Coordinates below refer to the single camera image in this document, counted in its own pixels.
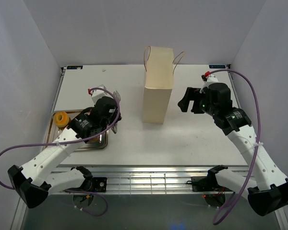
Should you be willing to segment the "metal tongs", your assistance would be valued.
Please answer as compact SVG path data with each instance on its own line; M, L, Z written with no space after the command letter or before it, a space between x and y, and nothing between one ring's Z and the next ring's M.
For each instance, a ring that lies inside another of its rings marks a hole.
M111 93L108 90L105 90L108 93L108 98L106 99L106 120L107 120L107 129L111 129L114 134L118 132L118 122L121 121L121 112L120 112L120 95L117 91Z

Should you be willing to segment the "beige paper bag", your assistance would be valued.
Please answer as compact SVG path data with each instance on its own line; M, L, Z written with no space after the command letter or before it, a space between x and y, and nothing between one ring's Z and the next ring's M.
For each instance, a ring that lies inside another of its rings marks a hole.
M176 66L184 57L174 55L172 48L147 46L144 49L144 97L142 121L163 124L172 89Z

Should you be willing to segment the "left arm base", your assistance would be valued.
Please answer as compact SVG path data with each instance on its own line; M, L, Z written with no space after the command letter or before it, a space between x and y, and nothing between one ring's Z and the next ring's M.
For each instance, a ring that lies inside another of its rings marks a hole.
M95 192L104 193L107 190L107 178L106 177L90 177L86 178L84 182L75 188L71 188L73 191Z

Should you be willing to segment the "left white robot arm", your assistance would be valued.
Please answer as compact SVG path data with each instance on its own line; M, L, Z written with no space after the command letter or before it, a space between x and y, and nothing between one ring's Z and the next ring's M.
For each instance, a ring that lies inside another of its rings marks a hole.
M58 174L52 171L90 139L117 123L121 119L118 105L117 99L99 98L93 107L81 111L50 146L22 166L13 165L8 169L13 188L28 208L39 206L56 192L92 189L93 176L83 166Z

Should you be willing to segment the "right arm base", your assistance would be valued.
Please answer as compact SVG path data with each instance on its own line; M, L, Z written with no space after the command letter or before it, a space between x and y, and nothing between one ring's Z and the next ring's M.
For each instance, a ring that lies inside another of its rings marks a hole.
M216 180L206 177L191 177L186 182L187 185L192 187L193 192L229 192L226 187L220 186L216 183Z

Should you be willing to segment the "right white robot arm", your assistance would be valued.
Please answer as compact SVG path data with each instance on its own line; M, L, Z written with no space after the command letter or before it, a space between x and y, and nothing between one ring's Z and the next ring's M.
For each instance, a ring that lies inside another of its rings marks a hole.
M208 114L225 136L235 145L249 166L254 179L249 180L242 192L253 211L265 216L288 205L288 177L276 166L256 133L246 113L233 106L230 88L225 83L206 83L203 88L186 89L178 102L182 112Z

